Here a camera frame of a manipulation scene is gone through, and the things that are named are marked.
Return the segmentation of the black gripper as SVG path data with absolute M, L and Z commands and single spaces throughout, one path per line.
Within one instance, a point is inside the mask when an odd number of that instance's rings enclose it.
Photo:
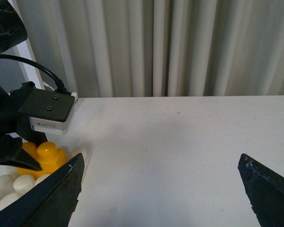
M 19 110 L 35 90 L 33 82 L 25 82 L 22 87 L 8 94 L 0 86 L 0 165 L 41 171 L 41 165 L 23 148 L 22 139 L 28 142 L 47 142 L 43 132 L 31 129 L 27 114 Z M 10 133 L 20 137 L 13 138 Z

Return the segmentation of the right-camera right gripper black left finger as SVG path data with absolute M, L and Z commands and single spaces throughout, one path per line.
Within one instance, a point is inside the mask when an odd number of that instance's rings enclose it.
M 0 211 L 0 227 L 66 227 L 76 209 L 85 164 L 77 154 Z

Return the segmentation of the right-camera right gripper black right finger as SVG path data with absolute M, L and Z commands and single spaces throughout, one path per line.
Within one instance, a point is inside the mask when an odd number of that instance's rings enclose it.
M 260 226 L 284 227 L 284 177 L 244 153 L 238 170 Z

